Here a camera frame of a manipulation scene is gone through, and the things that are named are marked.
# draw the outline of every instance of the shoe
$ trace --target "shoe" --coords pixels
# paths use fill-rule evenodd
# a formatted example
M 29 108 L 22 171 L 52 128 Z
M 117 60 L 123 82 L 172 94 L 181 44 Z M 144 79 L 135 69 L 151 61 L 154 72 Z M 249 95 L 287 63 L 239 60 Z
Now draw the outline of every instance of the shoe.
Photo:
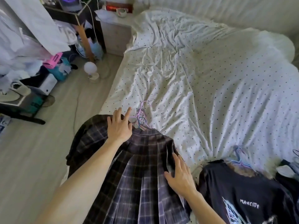
M 0 90 L 0 102 L 9 102 L 9 101 L 15 101 L 20 98 L 20 94 L 8 90 L 7 93 L 4 93 L 2 90 Z
M 23 96 L 28 96 L 31 93 L 31 89 L 25 86 L 20 81 L 12 82 L 10 85 L 10 89 Z

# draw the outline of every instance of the white bedsheet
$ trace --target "white bedsheet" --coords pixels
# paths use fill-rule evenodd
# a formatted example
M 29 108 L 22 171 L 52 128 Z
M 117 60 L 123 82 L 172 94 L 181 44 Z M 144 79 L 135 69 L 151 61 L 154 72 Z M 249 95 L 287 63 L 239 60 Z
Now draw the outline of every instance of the white bedsheet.
M 239 30 L 169 9 L 141 13 L 100 114 L 139 107 L 174 139 L 194 177 L 241 145 L 256 169 L 299 144 L 299 74 L 283 35 Z

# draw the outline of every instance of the hand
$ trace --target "hand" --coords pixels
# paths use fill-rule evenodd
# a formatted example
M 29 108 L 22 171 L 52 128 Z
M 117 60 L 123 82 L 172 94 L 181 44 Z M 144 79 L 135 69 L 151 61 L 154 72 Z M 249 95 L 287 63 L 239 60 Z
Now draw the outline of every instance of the hand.
M 110 117 L 107 118 L 109 141 L 119 142 L 121 145 L 131 137 L 132 124 L 128 125 L 131 110 L 132 108 L 129 107 L 123 120 L 121 120 L 121 107 L 114 111 L 112 120 Z
M 182 157 L 172 154 L 176 169 L 174 178 L 169 172 L 164 172 L 164 176 L 169 186 L 179 195 L 183 196 L 186 200 L 189 195 L 196 192 L 196 187 L 190 172 L 190 168 L 186 165 Z

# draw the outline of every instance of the plaid skirt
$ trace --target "plaid skirt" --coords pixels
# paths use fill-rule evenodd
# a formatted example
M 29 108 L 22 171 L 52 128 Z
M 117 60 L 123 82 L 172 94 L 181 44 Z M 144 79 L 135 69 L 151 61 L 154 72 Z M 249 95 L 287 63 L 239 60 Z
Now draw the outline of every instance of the plaid skirt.
M 69 177 L 106 141 L 107 117 L 92 117 L 76 133 L 66 157 Z M 189 205 L 164 177 L 164 171 L 174 174 L 173 152 L 177 153 L 173 139 L 155 129 L 133 128 L 131 138 L 118 149 L 84 223 L 188 223 Z

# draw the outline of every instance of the desk leg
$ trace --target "desk leg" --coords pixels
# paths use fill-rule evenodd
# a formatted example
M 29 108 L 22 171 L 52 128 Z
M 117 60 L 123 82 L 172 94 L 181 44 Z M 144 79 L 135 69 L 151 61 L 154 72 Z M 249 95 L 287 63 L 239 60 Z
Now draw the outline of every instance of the desk leg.
M 95 62 L 95 56 L 92 53 L 92 49 L 90 48 L 88 39 L 87 39 L 86 34 L 85 34 L 84 27 L 82 25 L 75 25 L 75 29 L 81 37 L 81 40 L 82 40 L 82 43 L 83 43 L 83 46 L 84 46 L 84 50 L 85 50 L 85 54 L 88 57 L 89 61 Z

